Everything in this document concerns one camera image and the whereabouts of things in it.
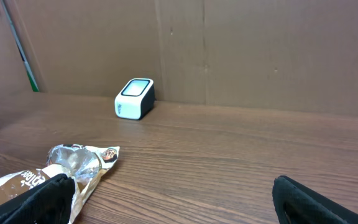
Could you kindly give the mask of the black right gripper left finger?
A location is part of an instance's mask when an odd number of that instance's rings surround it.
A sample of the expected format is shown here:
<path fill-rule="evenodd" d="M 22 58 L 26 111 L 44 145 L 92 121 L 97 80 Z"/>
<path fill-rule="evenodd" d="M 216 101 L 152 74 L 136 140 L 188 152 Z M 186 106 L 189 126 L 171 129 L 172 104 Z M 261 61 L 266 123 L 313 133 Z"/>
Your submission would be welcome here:
<path fill-rule="evenodd" d="M 0 224 L 68 223 L 75 181 L 58 174 L 0 205 Z"/>

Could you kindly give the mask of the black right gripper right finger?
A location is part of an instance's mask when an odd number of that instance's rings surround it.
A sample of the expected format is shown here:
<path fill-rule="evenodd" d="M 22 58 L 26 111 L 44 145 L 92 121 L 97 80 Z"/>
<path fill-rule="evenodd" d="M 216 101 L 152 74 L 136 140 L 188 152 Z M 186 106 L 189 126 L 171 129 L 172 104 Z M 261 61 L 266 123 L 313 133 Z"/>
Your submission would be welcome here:
<path fill-rule="evenodd" d="M 358 224 L 358 214 L 281 175 L 274 180 L 273 205 L 280 224 Z"/>

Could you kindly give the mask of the dried mushroom plastic bag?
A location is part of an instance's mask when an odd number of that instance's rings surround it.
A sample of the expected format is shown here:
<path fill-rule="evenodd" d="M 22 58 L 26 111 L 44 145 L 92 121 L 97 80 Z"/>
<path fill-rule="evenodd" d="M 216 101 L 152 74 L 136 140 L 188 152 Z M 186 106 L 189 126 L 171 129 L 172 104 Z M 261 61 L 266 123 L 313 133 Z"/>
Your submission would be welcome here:
<path fill-rule="evenodd" d="M 73 223 L 102 176 L 116 163 L 119 150 L 118 146 L 107 148 L 78 144 L 55 146 L 48 152 L 46 167 L 27 169 L 0 178 L 0 205 L 58 174 L 65 174 L 75 181 L 75 193 L 68 222 Z"/>

